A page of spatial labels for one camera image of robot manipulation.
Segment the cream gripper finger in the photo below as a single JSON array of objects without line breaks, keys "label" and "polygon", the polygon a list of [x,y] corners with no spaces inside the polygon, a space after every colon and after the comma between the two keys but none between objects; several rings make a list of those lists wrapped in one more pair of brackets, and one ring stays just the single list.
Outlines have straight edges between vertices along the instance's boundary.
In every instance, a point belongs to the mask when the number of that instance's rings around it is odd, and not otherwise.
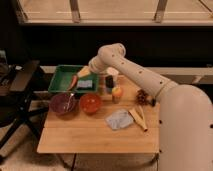
[{"label": "cream gripper finger", "polygon": [[88,66],[84,66],[78,73],[77,73],[77,77],[78,78],[82,78],[85,76],[88,76],[90,74],[90,70]]}]

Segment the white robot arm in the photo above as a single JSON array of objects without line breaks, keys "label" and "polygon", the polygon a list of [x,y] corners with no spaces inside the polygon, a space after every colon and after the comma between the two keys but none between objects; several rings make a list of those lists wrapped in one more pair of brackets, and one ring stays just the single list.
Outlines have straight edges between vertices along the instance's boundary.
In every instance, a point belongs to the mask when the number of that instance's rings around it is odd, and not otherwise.
[{"label": "white robot arm", "polygon": [[80,77],[113,67],[160,103],[159,171],[213,171],[213,103],[201,89],[125,58],[123,44],[104,45]]}]

